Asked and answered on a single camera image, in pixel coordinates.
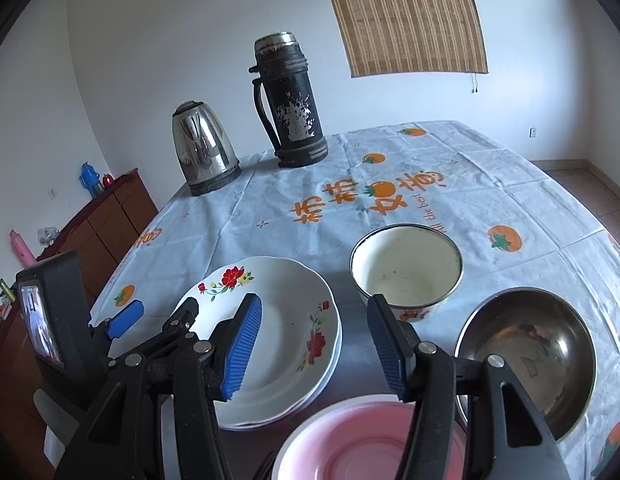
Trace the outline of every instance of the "stack of plates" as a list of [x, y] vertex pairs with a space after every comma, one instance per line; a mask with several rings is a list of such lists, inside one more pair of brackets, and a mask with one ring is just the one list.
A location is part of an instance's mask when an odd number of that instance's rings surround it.
[[332, 292], [314, 270], [287, 258], [255, 256], [223, 266], [181, 298], [195, 298], [190, 328], [207, 339], [244, 295], [261, 298], [263, 317], [241, 388], [215, 402], [221, 428], [245, 431], [310, 404], [330, 380], [341, 352], [341, 319]]

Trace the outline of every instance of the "pink bottle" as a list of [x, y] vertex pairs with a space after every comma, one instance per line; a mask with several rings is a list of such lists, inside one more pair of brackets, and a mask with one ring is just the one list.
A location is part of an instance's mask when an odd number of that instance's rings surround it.
[[26, 242], [24, 242], [21, 235], [14, 230], [10, 231], [10, 245], [24, 268], [27, 269], [37, 263], [37, 259], [26, 245]]

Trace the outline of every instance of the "thermos handle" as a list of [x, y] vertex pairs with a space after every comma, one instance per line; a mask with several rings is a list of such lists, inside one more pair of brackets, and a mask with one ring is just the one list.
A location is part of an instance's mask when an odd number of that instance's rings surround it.
[[260, 77], [252, 80], [254, 87], [254, 107], [257, 108], [257, 114], [261, 119], [261, 123], [263, 123], [263, 127], [266, 129], [266, 133], [270, 137], [270, 142], [274, 146], [274, 151], [276, 154], [277, 150], [281, 147], [281, 143], [279, 142], [279, 137], [277, 137], [277, 134], [275, 133], [272, 124], [270, 124], [265, 110], [263, 109], [263, 103], [261, 103], [261, 83], [262, 81]]

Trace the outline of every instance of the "tile floor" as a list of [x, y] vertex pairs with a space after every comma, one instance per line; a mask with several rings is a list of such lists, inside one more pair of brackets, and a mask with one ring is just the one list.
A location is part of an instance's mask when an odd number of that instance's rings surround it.
[[620, 200], [588, 170], [557, 170], [546, 173], [597, 217], [620, 244]]

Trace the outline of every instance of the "thermos lid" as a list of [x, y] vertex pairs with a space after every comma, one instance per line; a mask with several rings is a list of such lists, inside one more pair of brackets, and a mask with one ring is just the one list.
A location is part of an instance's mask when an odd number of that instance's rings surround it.
[[292, 32], [275, 32], [254, 42], [254, 53], [265, 54], [271, 50], [277, 50], [282, 46], [296, 44], [295, 35]]
[[176, 117], [179, 114], [183, 114], [184, 112], [187, 112], [188, 110], [190, 110], [191, 108], [195, 108], [199, 105], [202, 105], [203, 103], [201, 102], [195, 102], [195, 101], [186, 101], [183, 104], [179, 105], [179, 107], [174, 111], [174, 113], [172, 114], [173, 117]]

